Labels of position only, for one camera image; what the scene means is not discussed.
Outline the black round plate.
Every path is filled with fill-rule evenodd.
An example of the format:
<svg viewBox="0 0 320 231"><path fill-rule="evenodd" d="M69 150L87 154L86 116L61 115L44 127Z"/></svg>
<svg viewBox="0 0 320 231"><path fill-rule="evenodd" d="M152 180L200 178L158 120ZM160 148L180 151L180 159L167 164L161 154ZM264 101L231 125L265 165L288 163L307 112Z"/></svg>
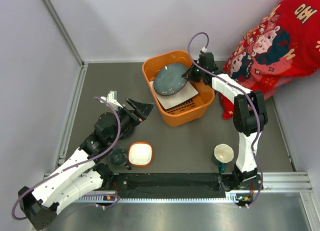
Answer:
<svg viewBox="0 0 320 231"><path fill-rule="evenodd" d="M133 133L135 132L135 128L136 127L132 126L132 125L122 127L119 139L124 140L124 139L130 138L133 135Z"/></svg>

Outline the white square plate black rim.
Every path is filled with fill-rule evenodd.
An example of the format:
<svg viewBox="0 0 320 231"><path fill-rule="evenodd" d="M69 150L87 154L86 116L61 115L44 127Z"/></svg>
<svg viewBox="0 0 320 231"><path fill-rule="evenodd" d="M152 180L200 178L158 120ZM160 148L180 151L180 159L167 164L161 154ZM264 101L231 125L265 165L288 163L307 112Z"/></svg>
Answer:
<svg viewBox="0 0 320 231"><path fill-rule="evenodd" d="M192 84L190 82L187 82L184 88L179 92L173 95L163 96L155 92L153 83L153 81L149 82L149 84L151 85L151 91L155 94L156 99L162 105L164 110L176 107L199 94L199 92L192 86Z"/></svg>

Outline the blue-grey round plate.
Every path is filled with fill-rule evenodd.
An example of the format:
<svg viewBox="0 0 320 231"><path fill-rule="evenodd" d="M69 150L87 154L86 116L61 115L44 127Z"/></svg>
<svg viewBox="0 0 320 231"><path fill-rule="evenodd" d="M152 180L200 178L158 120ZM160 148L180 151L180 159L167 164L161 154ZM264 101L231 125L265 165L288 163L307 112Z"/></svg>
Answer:
<svg viewBox="0 0 320 231"><path fill-rule="evenodd" d="M171 63L163 67L153 81L154 91L161 96L171 96L181 91L188 80L183 75L188 67L182 63Z"/></svg>

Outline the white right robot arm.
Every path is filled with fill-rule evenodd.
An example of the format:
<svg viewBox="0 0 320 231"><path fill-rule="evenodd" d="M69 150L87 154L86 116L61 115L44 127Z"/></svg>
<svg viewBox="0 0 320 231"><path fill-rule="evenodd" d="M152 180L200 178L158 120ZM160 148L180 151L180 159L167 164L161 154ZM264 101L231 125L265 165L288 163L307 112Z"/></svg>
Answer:
<svg viewBox="0 0 320 231"><path fill-rule="evenodd" d="M218 70L211 52L201 51L189 70L182 75L188 81L203 83L222 94L233 104L233 125L239 134L238 157L232 178L220 179L224 188L245 189L258 177L257 149L268 115L261 91L252 91Z"/></svg>

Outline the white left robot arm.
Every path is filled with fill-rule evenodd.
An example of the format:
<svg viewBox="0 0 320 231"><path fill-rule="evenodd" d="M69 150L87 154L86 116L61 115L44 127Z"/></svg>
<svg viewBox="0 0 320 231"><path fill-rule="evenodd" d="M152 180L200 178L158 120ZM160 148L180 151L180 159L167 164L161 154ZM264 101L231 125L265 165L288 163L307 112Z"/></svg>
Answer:
<svg viewBox="0 0 320 231"><path fill-rule="evenodd" d="M96 97L96 100L109 107L110 111L99 116L93 132L47 178L31 188L24 186L18 192L20 209L37 231L48 227L79 198L114 185L114 173L101 160L119 139L132 133L156 107L155 103L141 103L127 98L126 102L131 106L128 109L111 94Z"/></svg>

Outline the orange plastic bin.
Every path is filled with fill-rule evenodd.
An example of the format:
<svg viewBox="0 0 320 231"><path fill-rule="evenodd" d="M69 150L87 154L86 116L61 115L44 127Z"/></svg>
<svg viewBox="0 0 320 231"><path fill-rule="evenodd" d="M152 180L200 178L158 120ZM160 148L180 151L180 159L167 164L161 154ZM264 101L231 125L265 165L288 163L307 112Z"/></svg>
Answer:
<svg viewBox="0 0 320 231"><path fill-rule="evenodd" d="M203 81L199 83L191 82L190 84L197 91L197 94L184 102L179 102L178 105L165 109L165 105L160 102L162 96L158 95L153 89L153 81L165 65L172 63L181 63L187 68L192 65L186 51L175 50L147 59L142 65L142 73L163 121L170 127L177 127L204 116L215 98L215 92Z"/></svg>

